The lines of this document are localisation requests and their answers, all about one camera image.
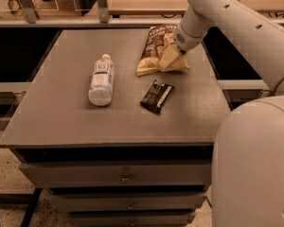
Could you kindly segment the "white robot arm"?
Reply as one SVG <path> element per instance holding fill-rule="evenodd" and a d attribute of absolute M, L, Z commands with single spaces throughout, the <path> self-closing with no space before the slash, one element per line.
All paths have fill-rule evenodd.
<path fill-rule="evenodd" d="M 229 113 L 216 134 L 212 227 L 284 227 L 284 27 L 239 0 L 187 1 L 178 51 L 216 26 L 270 89 Z"/>

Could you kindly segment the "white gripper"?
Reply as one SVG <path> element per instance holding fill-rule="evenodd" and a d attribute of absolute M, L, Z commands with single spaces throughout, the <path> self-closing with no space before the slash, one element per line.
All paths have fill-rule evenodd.
<path fill-rule="evenodd" d="M 186 60 L 180 51 L 187 52 L 195 48 L 203 40 L 203 37 L 188 35 L 180 25 L 174 30 L 173 38 L 177 46 L 169 44 L 158 62 L 158 68 L 162 72 L 185 71 Z"/>

